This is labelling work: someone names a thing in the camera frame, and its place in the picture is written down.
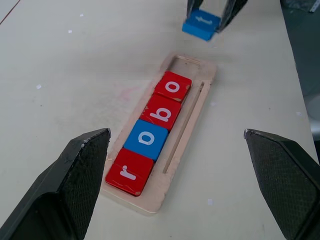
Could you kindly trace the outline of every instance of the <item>textured gripper pad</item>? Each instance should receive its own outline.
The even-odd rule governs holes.
[[[107,136],[86,143],[61,188],[61,195],[79,239],[84,239],[100,191],[107,155]]]
[[[308,166],[300,165],[308,164],[310,156],[296,142],[277,135],[249,129],[245,139],[261,193],[285,238],[320,239],[319,220],[314,217],[319,213],[319,188]],[[293,152],[304,157],[297,159]],[[311,161],[320,174],[320,167]]]

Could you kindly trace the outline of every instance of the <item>white table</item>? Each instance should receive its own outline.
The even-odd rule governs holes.
[[[243,139],[245,128],[276,133],[317,159],[280,2],[249,1],[209,43],[181,31],[186,5],[18,4],[0,26],[1,225],[70,139],[107,127],[112,145],[162,61],[180,51],[218,72],[162,209],[146,217],[100,195],[86,239],[284,240]]]

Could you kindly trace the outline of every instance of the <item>white letter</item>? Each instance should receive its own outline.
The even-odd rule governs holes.
[[[169,86],[173,85],[175,86],[175,89],[171,89]],[[165,89],[170,92],[170,93],[176,93],[179,91],[180,89],[180,85],[178,83],[176,83],[175,81],[168,81],[165,85]]]
[[[142,139],[143,136],[148,136],[150,138],[149,141],[145,141]],[[142,133],[139,134],[139,137],[138,137],[138,141],[139,143],[141,144],[145,144],[145,145],[151,145],[155,140],[155,136],[151,133],[151,132],[148,132],[148,131],[143,131]]]
[[[165,112],[165,113],[166,113],[166,116],[161,116],[161,115],[160,115],[161,112]],[[164,121],[164,122],[168,122],[168,119],[171,117],[171,112],[170,112],[169,109],[166,109],[166,108],[164,108],[164,107],[161,107],[161,108],[159,108],[159,109],[155,112],[155,114],[154,114],[154,113],[150,113],[150,116],[151,116],[151,117],[154,117],[154,118],[156,118],[156,119],[160,119],[160,120],[162,120],[162,121]]]
[[[120,172],[120,175],[124,176],[125,178],[131,179],[131,180],[136,180],[137,177],[135,175],[127,172],[127,168],[128,167],[126,165],[124,165],[122,167],[122,171]]]

